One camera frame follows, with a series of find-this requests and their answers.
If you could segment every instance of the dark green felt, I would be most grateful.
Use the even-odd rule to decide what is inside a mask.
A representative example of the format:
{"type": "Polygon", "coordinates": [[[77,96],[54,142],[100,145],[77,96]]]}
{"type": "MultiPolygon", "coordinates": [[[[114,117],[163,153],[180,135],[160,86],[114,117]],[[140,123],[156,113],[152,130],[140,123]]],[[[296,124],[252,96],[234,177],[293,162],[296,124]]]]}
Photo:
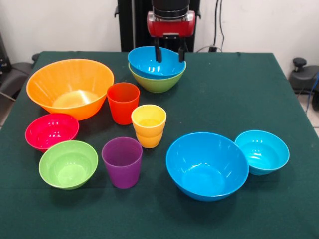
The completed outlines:
{"type": "MultiPolygon", "coordinates": [[[[107,101],[80,122],[78,140],[99,154],[92,179],[74,191],[47,185],[38,173],[41,153],[24,131],[46,112],[25,87],[0,131],[1,239],[308,239],[319,237],[319,140],[272,54],[187,54],[180,82],[163,94],[140,86],[140,105],[167,112],[160,145],[144,149],[141,177],[128,190],[112,186],[101,159],[103,145],[135,137],[133,126],[113,123],[107,101]],[[178,137],[195,131],[231,140],[249,129],[282,138],[289,163],[266,176],[249,175],[232,196],[213,203],[181,193],[165,168],[165,154],[178,137]]],[[[108,65],[115,81],[136,84],[126,53],[44,52],[34,70],[53,61],[89,58],[108,65]]]]}

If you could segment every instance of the light blue bowl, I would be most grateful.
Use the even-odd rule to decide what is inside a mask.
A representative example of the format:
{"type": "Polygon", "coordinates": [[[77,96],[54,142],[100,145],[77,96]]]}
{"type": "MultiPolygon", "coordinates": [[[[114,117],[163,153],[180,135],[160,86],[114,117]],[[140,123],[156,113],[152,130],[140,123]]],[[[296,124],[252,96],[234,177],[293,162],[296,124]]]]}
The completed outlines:
{"type": "Polygon", "coordinates": [[[155,58],[155,47],[143,46],[133,49],[128,60],[132,71],[149,79],[166,79],[177,76],[186,68],[186,62],[179,62],[178,54],[166,48],[160,48],[162,62],[155,58]]]}
{"type": "Polygon", "coordinates": [[[249,167],[231,140],[214,133],[182,136],[168,149],[166,167],[182,192],[200,201],[217,201],[238,190],[249,167]]]}
{"type": "Polygon", "coordinates": [[[243,151],[249,164],[249,172],[265,175],[282,168],[289,160],[286,144],[277,136],[261,130],[240,134],[235,144],[243,151]]]}

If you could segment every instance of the cup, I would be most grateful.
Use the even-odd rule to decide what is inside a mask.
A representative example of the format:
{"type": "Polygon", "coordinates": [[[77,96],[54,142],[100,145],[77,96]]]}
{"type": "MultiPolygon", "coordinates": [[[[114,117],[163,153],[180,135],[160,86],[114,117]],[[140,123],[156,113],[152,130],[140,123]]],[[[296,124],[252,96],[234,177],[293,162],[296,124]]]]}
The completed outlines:
{"type": "Polygon", "coordinates": [[[144,148],[160,143],[166,123],[166,112],[156,105],[143,105],[132,112],[132,123],[138,141],[144,148]]]}
{"type": "Polygon", "coordinates": [[[127,82],[116,83],[108,89],[107,95],[115,123],[131,124],[132,111],[139,105],[139,88],[127,82]]]}
{"type": "Polygon", "coordinates": [[[112,184],[117,188],[131,188],[139,180],[142,147],[129,137],[118,137],[107,142],[102,158],[112,184]]]}

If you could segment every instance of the yellow cup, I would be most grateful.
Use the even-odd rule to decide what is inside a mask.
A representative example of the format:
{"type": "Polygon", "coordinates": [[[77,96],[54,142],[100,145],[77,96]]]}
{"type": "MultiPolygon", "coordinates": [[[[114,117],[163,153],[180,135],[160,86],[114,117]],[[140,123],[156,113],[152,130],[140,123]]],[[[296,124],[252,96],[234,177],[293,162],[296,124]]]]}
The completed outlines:
{"type": "Polygon", "coordinates": [[[156,105],[143,105],[135,108],[131,117],[140,144],[144,148],[158,146],[166,123],[165,110],[156,105]]]}

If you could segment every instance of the lime green bowl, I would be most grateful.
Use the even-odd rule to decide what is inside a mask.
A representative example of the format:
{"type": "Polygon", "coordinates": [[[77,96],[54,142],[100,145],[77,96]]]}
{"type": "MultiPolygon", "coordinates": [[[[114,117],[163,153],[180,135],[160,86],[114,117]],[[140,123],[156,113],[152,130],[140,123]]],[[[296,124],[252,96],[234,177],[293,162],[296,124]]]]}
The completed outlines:
{"type": "Polygon", "coordinates": [[[49,148],[41,157],[39,172],[49,185],[76,189],[86,183],[98,166],[95,149],[81,141],[65,141],[49,148]]]}
{"type": "Polygon", "coordinates": [[[133,74],[135,80],[145,90],[152,92],[152,93],[163,93],[163,92],[168,91],[170,88],[172,88],[180,80],[186,67],[177,76],[167,78],[167,79],[149,79],[149,78],[139,76],[134,71],[132,71],[130,64],[129,64],[129,69],[130,69],[131,73],[133,74]]]}

